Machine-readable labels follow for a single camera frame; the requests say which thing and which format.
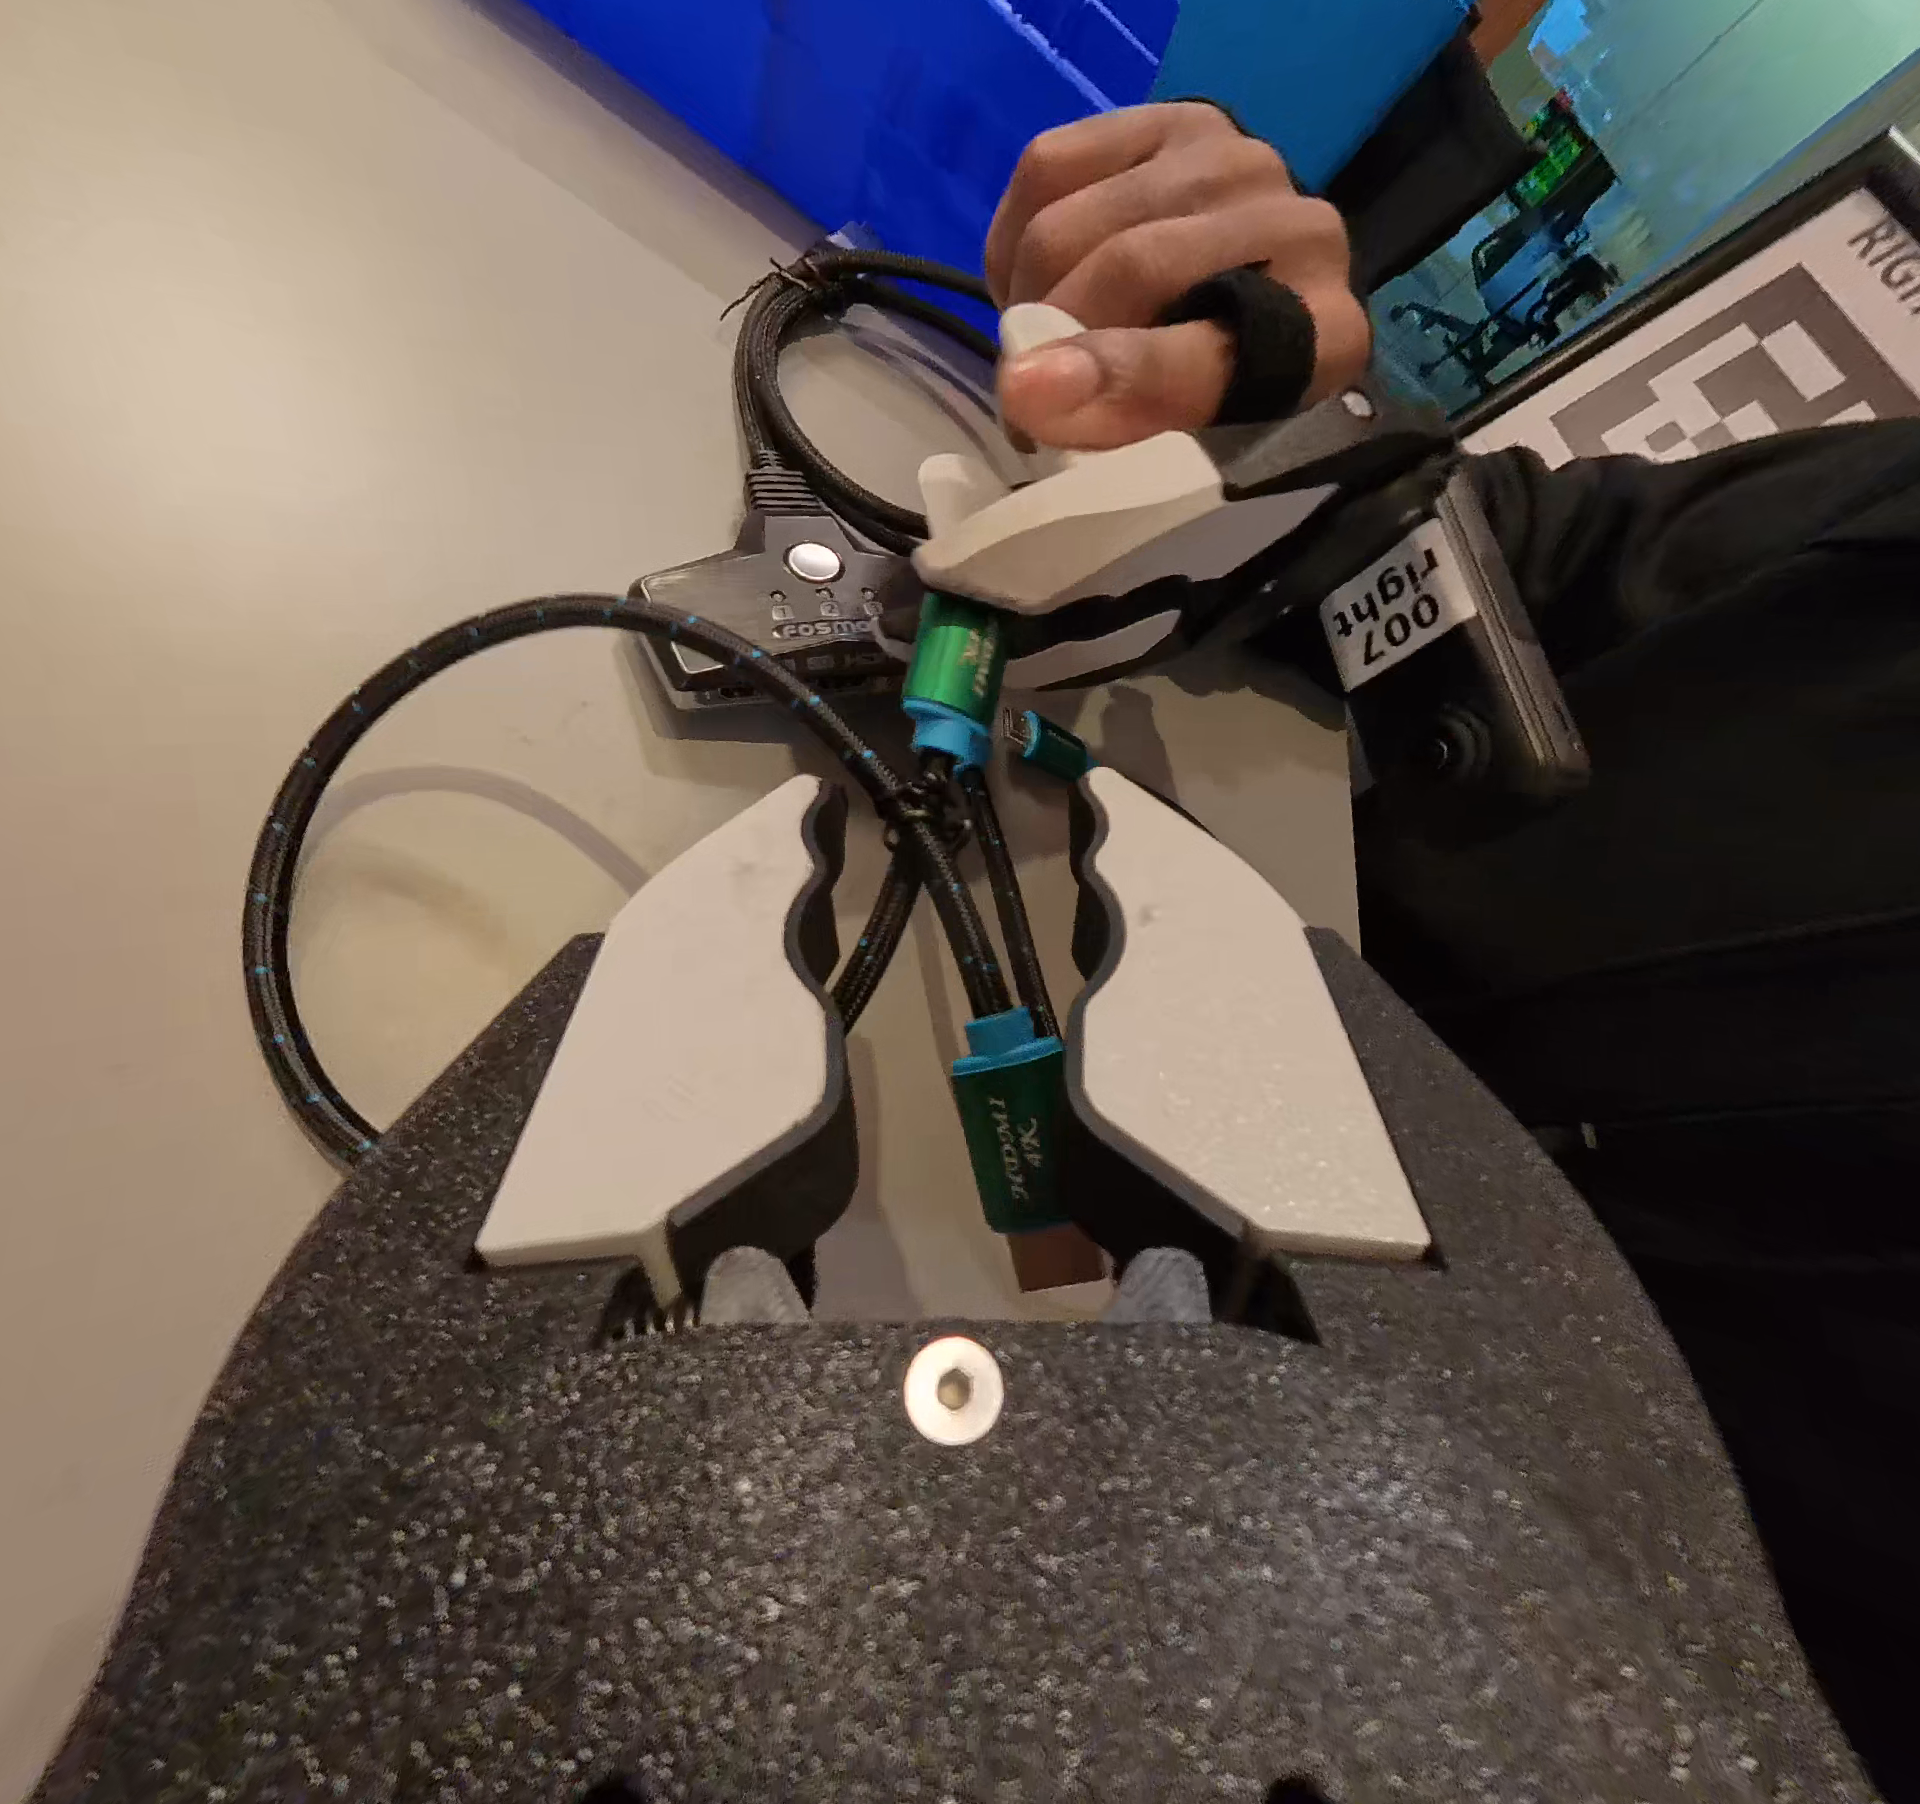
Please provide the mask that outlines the person's right forearm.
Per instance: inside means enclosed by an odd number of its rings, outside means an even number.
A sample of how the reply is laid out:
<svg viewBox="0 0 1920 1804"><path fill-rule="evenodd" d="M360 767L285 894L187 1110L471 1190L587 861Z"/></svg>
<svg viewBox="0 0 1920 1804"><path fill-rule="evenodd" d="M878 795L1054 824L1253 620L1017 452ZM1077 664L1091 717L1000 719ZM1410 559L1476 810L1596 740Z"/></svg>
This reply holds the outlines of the person's right forearm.
<svg viewBox="0 0 1920 1804"><path fill-rule="evenodd" d="M1357 813L1362 948L1408 999L1915 936L1918 431L1469 474L1588 743L1510 826Z"/></svg>

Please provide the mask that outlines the blue plastic crate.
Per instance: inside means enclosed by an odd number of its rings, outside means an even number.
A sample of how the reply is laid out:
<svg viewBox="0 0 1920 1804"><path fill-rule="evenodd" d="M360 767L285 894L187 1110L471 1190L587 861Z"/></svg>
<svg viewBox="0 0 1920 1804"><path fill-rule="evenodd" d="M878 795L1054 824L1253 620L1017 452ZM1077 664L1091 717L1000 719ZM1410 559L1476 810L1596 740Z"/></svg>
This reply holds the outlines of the blue plastic crate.
<svg viewBox="0 0 1920 1804"><path fill-rule="evenodd" d="M972 269L1027 143L1150 93L1336 176L1469 0L522 0L834 232Z"/></svg>

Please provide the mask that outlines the person's right hand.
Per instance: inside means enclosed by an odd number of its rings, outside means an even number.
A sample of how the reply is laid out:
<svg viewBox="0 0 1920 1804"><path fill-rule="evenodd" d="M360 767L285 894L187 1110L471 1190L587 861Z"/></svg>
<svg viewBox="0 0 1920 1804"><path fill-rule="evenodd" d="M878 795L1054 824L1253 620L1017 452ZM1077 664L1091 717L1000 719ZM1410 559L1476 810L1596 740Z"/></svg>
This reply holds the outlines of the person's right hand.
<svg viewBox="0 0 1920 1804"><path fill-rule="evenodd" d="M1305 401L1357 385L1374 330L1347 225L1280 152L1208 104L1134 106L1035 137L980 275L998 305L1050 303L1079 334L1003 357L1003 421L1032 444L1098 451L1213 423L1236 363L1216 321L1160 325L1182 292L1253 266L1314 321Z"/></svg>

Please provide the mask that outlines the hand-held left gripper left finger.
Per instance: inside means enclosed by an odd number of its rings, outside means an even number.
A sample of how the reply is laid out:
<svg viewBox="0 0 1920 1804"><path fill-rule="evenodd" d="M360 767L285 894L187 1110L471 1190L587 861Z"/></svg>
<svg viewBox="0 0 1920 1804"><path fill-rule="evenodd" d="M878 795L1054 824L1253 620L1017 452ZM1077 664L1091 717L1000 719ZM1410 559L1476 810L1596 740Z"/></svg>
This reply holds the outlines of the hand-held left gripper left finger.
<svg viewBox="0 0 1920 1804"><path fill-rule="evenodd" d="M811 1322L796 1263L857 1183L827 982L846 795L797 774L613 919L473 1241L493 1269L634 1266L705 1324Z"/></svg>

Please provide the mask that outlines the black switch hub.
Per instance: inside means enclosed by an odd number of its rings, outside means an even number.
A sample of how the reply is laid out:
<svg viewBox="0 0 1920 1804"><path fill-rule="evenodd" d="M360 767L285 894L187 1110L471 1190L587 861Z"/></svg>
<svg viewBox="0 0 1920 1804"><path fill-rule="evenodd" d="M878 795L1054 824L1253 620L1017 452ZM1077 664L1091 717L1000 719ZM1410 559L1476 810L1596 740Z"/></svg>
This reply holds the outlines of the black switch hub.
<svg viewBox="0 0 1920 1804"><path fill-rule="evenodd" d="M899 693L905 661L880 637L915 624L910 559L827 514L751 505L723 552L639 578L632 601L723 625L823 695Z"/></svg>

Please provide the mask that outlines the dark cloth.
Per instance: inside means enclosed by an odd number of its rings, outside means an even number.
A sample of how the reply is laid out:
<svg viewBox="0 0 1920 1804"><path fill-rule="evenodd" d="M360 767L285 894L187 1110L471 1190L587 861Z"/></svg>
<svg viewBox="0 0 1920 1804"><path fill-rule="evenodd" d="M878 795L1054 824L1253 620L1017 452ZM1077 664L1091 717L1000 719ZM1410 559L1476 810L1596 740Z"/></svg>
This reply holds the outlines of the dark cloth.
<svg viewBox="0 0 1920 1804"><path fill-rule="evenodd" d="M1428 260L1536 160L1457 32L1322 190L1349 232L1357 294Z"/></svg>

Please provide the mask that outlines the black and white marker board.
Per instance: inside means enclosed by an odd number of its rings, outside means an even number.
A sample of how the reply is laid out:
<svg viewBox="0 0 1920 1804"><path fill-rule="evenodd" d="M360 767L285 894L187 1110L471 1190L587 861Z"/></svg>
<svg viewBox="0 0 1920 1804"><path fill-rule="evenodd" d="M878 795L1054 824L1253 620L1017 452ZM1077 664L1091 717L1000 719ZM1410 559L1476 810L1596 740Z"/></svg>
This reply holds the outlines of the black and white marker board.
<svg viewBox="0 0 1920 1804"><path fill-rule="evenodd" d="M1918 411L1918 160L1899 130L1611 303L1460 413L1467 451L1676 464Z"/></svg>

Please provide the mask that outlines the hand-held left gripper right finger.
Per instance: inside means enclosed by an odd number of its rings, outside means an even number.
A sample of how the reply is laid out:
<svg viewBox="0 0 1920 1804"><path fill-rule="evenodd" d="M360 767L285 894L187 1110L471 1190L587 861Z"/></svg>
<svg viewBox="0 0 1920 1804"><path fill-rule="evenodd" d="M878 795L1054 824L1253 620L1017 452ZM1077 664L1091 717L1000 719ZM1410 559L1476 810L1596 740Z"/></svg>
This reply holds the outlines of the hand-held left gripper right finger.
<svg viewBox="0 0 1920 1804"><path fill-rule="evenodd" d="M1094 765L1068 797L1069 1222L1113 1324L1306 1325L1293 1266L1429 1269L1428 1215L1308 929L1189 813Z"/></svg>

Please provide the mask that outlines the black office chair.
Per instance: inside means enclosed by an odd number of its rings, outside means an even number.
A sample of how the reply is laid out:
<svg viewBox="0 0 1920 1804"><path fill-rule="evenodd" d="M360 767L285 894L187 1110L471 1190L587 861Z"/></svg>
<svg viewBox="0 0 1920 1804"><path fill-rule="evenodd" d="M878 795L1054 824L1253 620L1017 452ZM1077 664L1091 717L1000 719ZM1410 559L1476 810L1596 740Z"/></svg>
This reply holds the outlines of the black office chair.
<svg viewBox="0 0 1920 1804"><path fill-rule="evenodd" d="M1476 309L1410 296L1386 309L1386 328L1426 344L1421 385L1457 375L1471 398L1495 389L1508 361L1551 349L1623 283L1584 218L1522 207L1485 232L1469 256Z"/></svg>

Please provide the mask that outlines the green glowing screen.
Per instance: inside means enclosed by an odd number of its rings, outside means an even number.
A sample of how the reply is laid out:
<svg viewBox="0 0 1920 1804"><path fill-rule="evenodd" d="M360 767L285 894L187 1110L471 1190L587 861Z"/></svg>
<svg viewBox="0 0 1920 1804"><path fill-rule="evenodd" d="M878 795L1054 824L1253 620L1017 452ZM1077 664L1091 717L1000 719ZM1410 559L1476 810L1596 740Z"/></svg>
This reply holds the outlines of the green glowing screen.
<svg viewBox="0 0 1920 1804"><path fill-rule="evenodd" d="M1530 161L1506 187L1506 199L1517 209L1548 207L1550 199L1573 183L1574 166L1598 152L1563 89L1551 92L1548 102L1522 120L1521 134Z"/></svg>

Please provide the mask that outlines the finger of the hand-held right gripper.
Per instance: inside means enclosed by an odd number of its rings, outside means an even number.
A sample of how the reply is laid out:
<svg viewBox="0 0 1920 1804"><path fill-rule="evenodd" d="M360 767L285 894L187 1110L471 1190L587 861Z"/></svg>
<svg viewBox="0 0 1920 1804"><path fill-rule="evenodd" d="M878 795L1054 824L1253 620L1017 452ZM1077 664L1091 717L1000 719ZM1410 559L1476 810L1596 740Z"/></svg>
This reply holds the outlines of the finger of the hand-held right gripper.
<svg viewBox="0 0 1920 1804"><path fill-rule="evenodd" d="M1334 484L1235 499L1196 436L1161 431L1069 451L1025 485L969 455L935 452L921 494L926 538L915 567L929 589L1048 615L1166 580L1228 578L1308 520Z"/></svg>
<svg viewBox="0 0 1920 1804"><path fill-rule="evenodd" d="M1161 663L1190 636L1192 593L1091 596L1050 612L996 607L1009 692L1088 687Z"/></svg>

